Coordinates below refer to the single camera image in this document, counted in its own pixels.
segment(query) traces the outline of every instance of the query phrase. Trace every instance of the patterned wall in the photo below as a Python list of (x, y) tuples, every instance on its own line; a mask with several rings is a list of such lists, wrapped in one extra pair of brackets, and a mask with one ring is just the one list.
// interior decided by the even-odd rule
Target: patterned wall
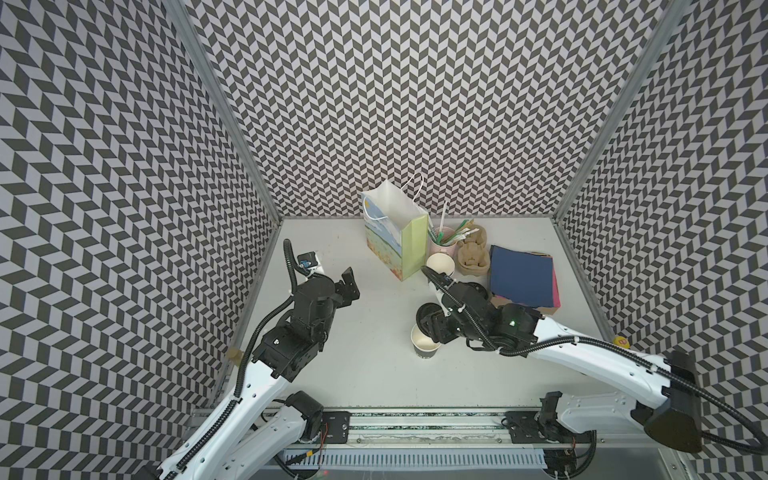
[[(766, 22), (760, 0), (694, 2), (565, 222), (616, 331), (693, 352), (702, 383), (763, 430)], [(704, 411), (708, 429), (744, 438)], [(705, 478), (768, 478), (766, 458), (705, 453), (699, 472), (729, 472)]]
[[(554, 211), (667, 0), (187, 0), (285, 215)], [(416, 187), (406, 191), (413, 195)]]
[(0, 2), (0, 66), (0, 478), (117, 478), (206, 399), (271, 226), (158, 0)]

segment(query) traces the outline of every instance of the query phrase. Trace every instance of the paper bag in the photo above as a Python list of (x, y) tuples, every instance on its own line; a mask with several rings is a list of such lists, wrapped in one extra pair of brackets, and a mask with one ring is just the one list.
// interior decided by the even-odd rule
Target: paper bag
[(428, 215), (389, 180), (362, 192), (368, 248), (400, 280), (424, 265)]

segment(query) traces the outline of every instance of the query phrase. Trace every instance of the blue paper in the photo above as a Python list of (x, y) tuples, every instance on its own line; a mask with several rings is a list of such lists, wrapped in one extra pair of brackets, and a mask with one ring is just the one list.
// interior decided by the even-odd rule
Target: blue paper
[(527, 306), (554, 306), (552, 258), (491, 247), (491, 293)]

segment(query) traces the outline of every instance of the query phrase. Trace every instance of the yellow round object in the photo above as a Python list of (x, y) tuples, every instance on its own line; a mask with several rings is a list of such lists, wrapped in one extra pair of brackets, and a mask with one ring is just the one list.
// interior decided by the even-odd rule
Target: yellow round object
[(629, 340), (625, 339), (623, 336), (616, 335), (614, 337), (614, 345), (619, 345), (621, 348), (628, 349)]

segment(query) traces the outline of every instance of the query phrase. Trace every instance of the white table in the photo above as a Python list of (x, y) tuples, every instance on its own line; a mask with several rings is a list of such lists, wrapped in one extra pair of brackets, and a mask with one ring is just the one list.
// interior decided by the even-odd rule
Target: white table
[[(449, 226), (459, 220), (446, 221)], [(553, 315), (582, 333), (600, 337), (581, 289), (548, 218), (478, 219), (488, 231), (488, 244), (512, 250), (551, 254), (558, 278), (561, 307)], [(351, 266), (360, 300), (336, 311), (325, 350), (302, 370), (282, 397), (304, 390), (326, 408), (349, 407), (476, 407), (538, 408), (546, 392), (584, 395), (612, 392), (610, 386), (573, 370), (536, 359), (507, 358), (475, 352), (456, 339), (431, 359), (421, 359), (410, 341), (415, 312), (435, 302), (426, 278), (416, 273), (403, 282), (366, 246), (363, 220), (285, 220), (267, 268), (242, 349), (256, 325), (290, 293), (283, 261), (283, 239), (293, 251), (315, 251), (334, 281)], [(480, 281), (477, 277), (457, 276)], [(264, 330), (274, 326), (273, 320)], [(230, 378), (227, 391), (234, 385)]]

